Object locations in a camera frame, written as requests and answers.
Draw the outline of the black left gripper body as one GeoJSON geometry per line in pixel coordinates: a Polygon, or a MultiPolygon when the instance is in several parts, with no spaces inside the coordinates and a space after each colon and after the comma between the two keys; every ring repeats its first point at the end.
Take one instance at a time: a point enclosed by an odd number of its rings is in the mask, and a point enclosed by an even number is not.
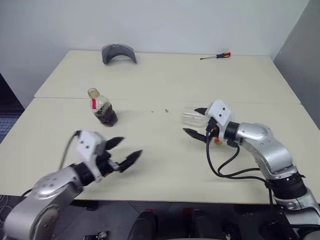
{"type": "Polygon", "coordinates": [[[113,172],[120,172],[120,165],[117,162],[111,160],[111,154],[108,151],[104,151],[102,155],[99,155],[95,159],[96,166],[101,173],[102,177],[113,172]]]}

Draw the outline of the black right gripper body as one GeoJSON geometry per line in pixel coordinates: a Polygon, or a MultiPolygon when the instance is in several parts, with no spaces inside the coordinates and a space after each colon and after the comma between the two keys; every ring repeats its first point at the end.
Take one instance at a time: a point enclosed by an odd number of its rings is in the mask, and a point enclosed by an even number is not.
{"type": "Polygon", "coordinates": [[[218,127],[218,122],[213,117],[209,119],[205,131],[209,140],[219,137],[220,128],[218,127]]]}

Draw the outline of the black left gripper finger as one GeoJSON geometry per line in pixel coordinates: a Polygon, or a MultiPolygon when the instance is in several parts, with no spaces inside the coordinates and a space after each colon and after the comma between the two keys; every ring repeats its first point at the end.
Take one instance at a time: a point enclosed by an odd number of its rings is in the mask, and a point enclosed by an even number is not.
{"type": "Polygon", "coordinates": [[[126,157],[124,161],[118,164],[118,172],[123,173],[128,168],[130,168],[140,157],[143,150],[137,150],[126,157]]]}
{"type": "Polygon", "coordinates": [[[125,138],[123,136],[117,136],[113,137],[105,142],[104,150],[108,151],[113,148],[115,148],[121,141],[123,141],[125,138]]]}

